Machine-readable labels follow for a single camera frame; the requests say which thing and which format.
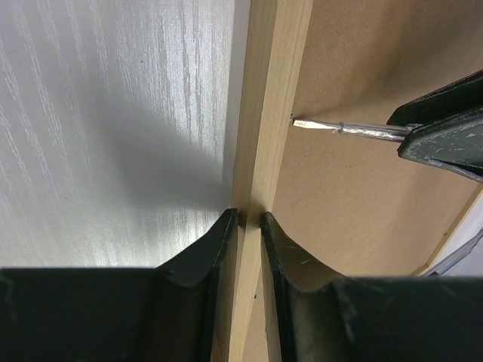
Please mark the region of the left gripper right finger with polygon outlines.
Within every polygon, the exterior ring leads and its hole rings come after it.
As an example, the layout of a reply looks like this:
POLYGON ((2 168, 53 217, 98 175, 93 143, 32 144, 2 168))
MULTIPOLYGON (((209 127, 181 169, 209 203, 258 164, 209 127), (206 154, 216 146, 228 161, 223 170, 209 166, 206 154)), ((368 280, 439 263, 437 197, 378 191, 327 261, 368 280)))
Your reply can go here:
POLYGON ((271 361, 480 361, 482 280, 351 278, 261 223, 271 361))

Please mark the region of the small metal tool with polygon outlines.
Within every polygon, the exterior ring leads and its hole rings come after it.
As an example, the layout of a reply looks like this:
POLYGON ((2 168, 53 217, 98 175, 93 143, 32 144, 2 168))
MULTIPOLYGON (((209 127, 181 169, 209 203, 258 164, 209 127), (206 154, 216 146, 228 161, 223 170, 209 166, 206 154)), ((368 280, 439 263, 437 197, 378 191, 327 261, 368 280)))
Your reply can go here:
POLYGON ((395 143, 401 143, 412 131, 410 127, 374 124, 347 124, 343 122, 330 123, 309 119, 294 119, 293 126, 310 130, 330 130, 332 133, 385 140, 395 143))

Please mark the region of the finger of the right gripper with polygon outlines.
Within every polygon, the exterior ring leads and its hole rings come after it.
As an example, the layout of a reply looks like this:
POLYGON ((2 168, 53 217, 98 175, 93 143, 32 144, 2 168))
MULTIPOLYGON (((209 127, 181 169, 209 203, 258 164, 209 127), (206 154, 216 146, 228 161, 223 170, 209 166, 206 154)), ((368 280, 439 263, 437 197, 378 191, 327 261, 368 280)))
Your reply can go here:
POLYGON ((428 125, 482 107, 482 70, 399 106, 387 125, 428 125))
POLYGON ((482 109, 447 117, 411 131, 398 156, 482 182, 482 109))

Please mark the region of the light wooden picture frame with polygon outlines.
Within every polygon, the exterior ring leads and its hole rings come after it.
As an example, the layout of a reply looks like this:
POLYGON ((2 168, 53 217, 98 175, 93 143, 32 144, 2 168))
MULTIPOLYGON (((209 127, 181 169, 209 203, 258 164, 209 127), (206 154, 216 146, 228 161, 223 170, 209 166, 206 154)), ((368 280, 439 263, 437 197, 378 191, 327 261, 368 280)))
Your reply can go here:
POLYGON ((402 160, 393 143, 293 127, 384 124, 482 67, 480 1, 237 1, 224 178, 240 211, 230 361, 266 350, 260 216, 347 275, 417 275, 482 187, 402 160))

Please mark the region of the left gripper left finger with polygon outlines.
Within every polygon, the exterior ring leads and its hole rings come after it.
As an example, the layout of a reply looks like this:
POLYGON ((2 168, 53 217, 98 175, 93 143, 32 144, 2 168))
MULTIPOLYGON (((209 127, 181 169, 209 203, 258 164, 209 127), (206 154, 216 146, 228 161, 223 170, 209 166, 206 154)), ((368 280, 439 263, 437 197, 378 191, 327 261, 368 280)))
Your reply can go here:
POLYGON ((4 268, 3 361, 226 361, 237 211, 156 268, 4 268))

